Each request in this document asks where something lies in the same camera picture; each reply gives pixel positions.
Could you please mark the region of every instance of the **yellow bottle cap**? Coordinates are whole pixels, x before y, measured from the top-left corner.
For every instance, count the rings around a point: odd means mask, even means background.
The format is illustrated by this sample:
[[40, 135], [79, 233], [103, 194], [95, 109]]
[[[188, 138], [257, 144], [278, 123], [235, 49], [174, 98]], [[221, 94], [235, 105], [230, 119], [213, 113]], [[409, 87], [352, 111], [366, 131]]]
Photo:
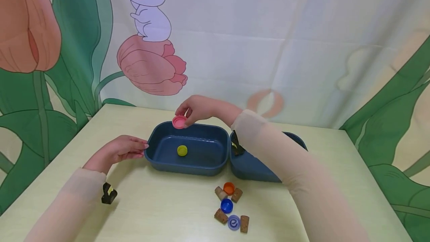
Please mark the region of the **yellow bottle cap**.
[[188, 148], [184, 145], [181, 145], [178, 147], [178, 155], [179, 156], [185, 156], [188, 153]]

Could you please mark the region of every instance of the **plastic box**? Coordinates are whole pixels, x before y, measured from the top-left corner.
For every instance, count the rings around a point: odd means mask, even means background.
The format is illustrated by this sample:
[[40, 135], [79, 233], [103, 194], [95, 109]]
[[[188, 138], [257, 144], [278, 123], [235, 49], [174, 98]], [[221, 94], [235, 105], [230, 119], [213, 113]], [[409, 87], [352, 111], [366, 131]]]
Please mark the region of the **plastic box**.
[[[148, 140], [145, 158], [159, 171], [215, 176], [219, 174], [230, 154], [229, 136], [218, 126], [194, 124], [175, 129], [171, 121], [159, 124]], [[178, 146], [188, 152], [179, 156]]]
[[[288, 132], [284, 132], [284, 134], [288, 135], [292, 140], [308, 150], [303, 140], [297, 135]], [[258, 180], [260, 182], [281, 182], [281, 180], [278, 179], [278, 177], [266, 165], [247, 151], [245, 151], [244, 154], [236, 156], [230, 148], [230, 161], [231, 171], [239, 179]]]

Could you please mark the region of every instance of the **cartoon mouse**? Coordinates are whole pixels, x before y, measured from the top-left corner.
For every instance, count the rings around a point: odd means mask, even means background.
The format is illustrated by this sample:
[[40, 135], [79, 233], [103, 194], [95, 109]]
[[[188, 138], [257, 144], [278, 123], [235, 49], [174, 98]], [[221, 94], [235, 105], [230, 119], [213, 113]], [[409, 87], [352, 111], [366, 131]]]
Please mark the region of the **cartoon mouse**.
[[135, 19], [138, 35], [144, 41], [161, 42], [169, 38], [172, 26], [167, 16], [158, 8], [166, 0], [130, 0], [135, 13], [131, 17]]

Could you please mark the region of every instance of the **tabletop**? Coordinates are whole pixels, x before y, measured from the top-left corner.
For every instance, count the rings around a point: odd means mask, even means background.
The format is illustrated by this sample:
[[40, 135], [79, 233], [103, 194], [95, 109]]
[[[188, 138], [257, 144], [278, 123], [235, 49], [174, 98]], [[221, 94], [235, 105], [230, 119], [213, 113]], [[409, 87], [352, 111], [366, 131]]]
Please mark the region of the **tabletop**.
[[[173, 117], [171, 111], [103, 106], [0, 217], [0, 240], [22, 241], [76, 168], [105, 143], [121, 134], [148, 139], [159, 123]], [[230, 132], [216, 118], [199, 123]], [[346, 132], [274, 125], [301, 137], [309, 152], [327, 166], [371, 241], [411, 241]], [[112, 205], [97, 205], [76, 241], [308, 241], [285, 186], [237, 179], [229, 165], [215, 177], [204, 177], [156, 171], [146, 159], [129, 160], [115, 165], [107, 182], [118, 191], [117, 198]], [[214, 218], [220, 205], [214, 190], [225, 182], [243, 190], [233, 214], [249, 216], [247, 234], [231, 231]]]

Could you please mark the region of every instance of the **blue bottle cap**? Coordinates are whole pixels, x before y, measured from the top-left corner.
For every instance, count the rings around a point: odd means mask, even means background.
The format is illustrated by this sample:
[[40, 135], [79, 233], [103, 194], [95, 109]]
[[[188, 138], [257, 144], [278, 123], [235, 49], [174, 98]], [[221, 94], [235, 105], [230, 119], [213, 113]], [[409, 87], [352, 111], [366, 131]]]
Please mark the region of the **blue bottle cap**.
[[221, 210], [225, 214], [231, 213], [233, 211], [233, 202], [228, 198], [222, 200], [221, 201]]
[[228, 217], [228, 227], [233, 231], [238, 230], [240, 228], [240, 218], [236, 215]]

